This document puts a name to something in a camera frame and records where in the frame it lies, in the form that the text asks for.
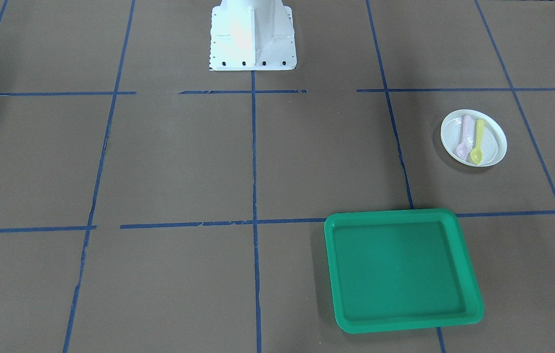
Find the pink plastic spoon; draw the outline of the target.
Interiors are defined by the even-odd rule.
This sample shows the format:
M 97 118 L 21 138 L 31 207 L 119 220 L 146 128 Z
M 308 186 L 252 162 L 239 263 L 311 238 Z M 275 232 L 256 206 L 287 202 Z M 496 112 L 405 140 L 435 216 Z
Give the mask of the pink plastic spoon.
M 473 118 L 470 115 L 464 115 L 461 119 L 461 134 L 460 143 L 456 147 L 456 155 L 462 160 L 466 161 L 470 150 L 472 149 L 474 133 Z

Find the yellow plastic spoon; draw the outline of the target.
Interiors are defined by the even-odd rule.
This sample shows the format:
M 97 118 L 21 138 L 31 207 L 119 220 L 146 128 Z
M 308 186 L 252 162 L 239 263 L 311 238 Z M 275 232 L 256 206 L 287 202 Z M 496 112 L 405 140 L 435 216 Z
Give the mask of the yellow plastic spoon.
M 481 144 L 483 141 L 484 126 L 485 126 L 485 120 L 477 119 L 475 124 L 475 131 L 474 131 L 474 145 L 473 145 L 473 149 L 469 153 L 469 159 L 475 165 L 479 165 L 483 159 Z

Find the white oval plate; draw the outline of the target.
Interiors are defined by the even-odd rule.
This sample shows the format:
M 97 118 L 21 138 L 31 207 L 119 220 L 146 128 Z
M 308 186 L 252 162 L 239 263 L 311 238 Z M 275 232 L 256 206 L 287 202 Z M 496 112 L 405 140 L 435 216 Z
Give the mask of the white oval plate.
M 460 143 L 461 119 L 464 115 L 472 116 L 473 127 L 475 127 L 477 119 L 485 120 L 483 141 L 481 144 L 483 159 L 479 165 L 473 164 L 469 156 L 466 161 L 462 161 L 455 152 L 457 145 Z M 472 149 L 474 147 L 474 131 L 475 129 L 473 130 Z M 491 167 L 502 161 L 507 152 L 507 140 L 503 129 L 496 121 L 491 119 L 490 116 L 477 110 L 460 109 L 448 114 L 446 118 L 443 119 L 440 126 L 440 139 L 444 150 L 453 159 L 469 167 Z

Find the green plastic tray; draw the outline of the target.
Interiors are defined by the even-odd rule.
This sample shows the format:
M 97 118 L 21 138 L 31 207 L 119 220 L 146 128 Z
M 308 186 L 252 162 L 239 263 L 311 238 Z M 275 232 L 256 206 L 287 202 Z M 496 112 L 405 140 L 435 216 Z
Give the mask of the green plastic tray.
M 484 303 L 463 230 L 443 208 L 332 214 L 334 319 L 350 334 L 465 326 Z

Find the white pedestal column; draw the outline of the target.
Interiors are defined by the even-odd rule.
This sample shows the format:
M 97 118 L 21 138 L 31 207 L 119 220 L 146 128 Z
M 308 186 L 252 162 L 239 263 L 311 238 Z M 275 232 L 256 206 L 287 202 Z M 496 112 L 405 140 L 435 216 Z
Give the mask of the white pedestal column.
M 281 0 L 223 0 L 211 12 L 209 70 L 294 70 L 293 19 Z

